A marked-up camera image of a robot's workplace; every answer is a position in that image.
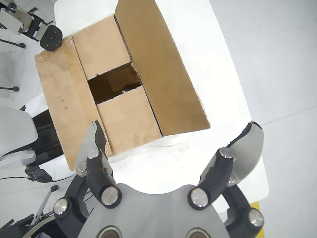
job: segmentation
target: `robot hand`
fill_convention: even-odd
[[[0,0],[0,28],[39,41],[41,47],[50,52],[59,48],[63,39],[59,28],[48,25],[31,12],[24,11],[14,0]]]
[[[256,237],[263,216],[250,207],[237,183],[257,164],[263,139],[262,128],[251,122],[227,147],[217,150],[197,186],[150,195],[116,184],[105,155],[106,139],[94,121],[76,159],[77,175],[54,205],[56,221],[68,238]],[[243,160],[250,153],[252,158]],[[88,187],[98,200],[90,214],[83,202]],[[212,206],[221,194],[230,207],[225,223]]]

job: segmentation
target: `silver bolt head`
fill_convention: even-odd
[[[208,196],[204,190],[200,188],[195,188],[190,194],[191,201],[197,207],[203,208],[208,204]]]
[[[68,201],[65,198],[59,199],[55,204],[54,204],[54,213],[61,215],[67,210],[68,207]]]
[[[228,147],[222,147],[219,149],[219,153],[227,159],[231,159],[233,157],[233,152]]]
[[[87,169],[87,163],[86,162],[80,162],[76,167],[76,172],[82,174]]]
[[[119,197],[119,191],[116,187],[110,186],[105,189],[101,195],[101,201],[104,205],[113,205]]]
[[[248,214],[249,221],[256,227],[262,227],[264,223],[263,215],[257,210],[252,208]]]
[[[92,148],[90,151],[87,153],[87,158],[88,159],[94,159],[99,155],[99,150],[96,148]]]

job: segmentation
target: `black cable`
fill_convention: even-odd
[[[62,180],[65,180],[65,179],[67,179],[67,178],[70,178],[70,177],[71,177],[71,176],[66,177],[66,178],[64,178],[64,179],[57,180],[57,181],[62,181]],[[27,178],[27,177],[20,177],[20,176],[12,176],[12,177],[0,178],[0,180],[12,179],[12,178],[22,178],[22,179],[28,179],[28,180],[29,180],[29,178]]]
[[[94,196],[94,195],[91,195],[91,196],[90,196],[89,198],[87,198],[85,201],[89,200],[89,199],[90,199],[91,197],[93,197],[93,196]],[[84,202],[85,202],[85,201],[84,201]]]
[[[13,177],[0,178],[0,180],[4,180],[4,179],[11,179],[11,178],[22,178],[22,179],[28,179],[27,177],[13,176]]]
[[[72,177],[72,176],[68,176],[68,177],[66,177],[66,178],[64,178],[64,179],[60,179],[60,180],[57,180],[57,181],[66,180],[66,179],[68,179],[68,178],[70,178],[70,177]]]

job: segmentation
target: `cardboard box opening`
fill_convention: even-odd
[[[141,86],[138,75],[130,63],[112,69],[88,80],[95,104],[111,100]]]

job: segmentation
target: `open cardboard box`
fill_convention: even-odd
[[[154,0],[119,0],[114,15],[35,56],[69,168],[98,120],[107,156],[210,128]]]

